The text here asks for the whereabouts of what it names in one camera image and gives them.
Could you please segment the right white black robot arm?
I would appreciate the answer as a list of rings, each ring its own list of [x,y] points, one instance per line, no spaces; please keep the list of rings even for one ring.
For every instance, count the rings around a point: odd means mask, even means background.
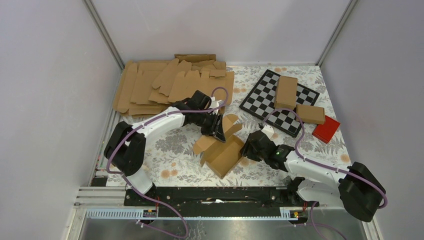
[[[294,176],[287,201],[299,206],[304,201],[343,207],[351,216],[370,222],[386,205],[386,190],[362,163],[349,166],[327,165],[321,160],[300,156],[295,147],[275,144],[262,130],[248,135],[241,148],[243,157],[264,161],[272,169]]]

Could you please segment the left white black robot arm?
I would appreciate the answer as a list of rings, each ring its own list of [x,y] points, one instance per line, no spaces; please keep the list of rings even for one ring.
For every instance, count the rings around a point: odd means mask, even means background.
[[[115,174],[121,175],[136,192],[136,199],[144,206],[152,204],[155,200],[155,192],[151,189],[154,184],[142,168],[146,147],[161,135],[189,124],[200,127],[203,136],[225,143],[223,114],[219,110],[228,99],[228,93],[224,100],[218,100],[196,90],[191,97],[178,100],[137,124],[119,122],[104,148],[106,171],[113,174],[110,166],[115,166]]]

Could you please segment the brown cardboard box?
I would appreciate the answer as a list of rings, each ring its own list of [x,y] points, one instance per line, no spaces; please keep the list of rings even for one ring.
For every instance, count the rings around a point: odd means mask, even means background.
[[[235,135],[243,127],[236,123],[235,114],[224,116],[222,121],[226,142],[212,136],[202,136],[193,145],[193,153],[201,155],[200,165],[207,165],[220,179],[223,179],[242,159],[240,153],[245,142]]]

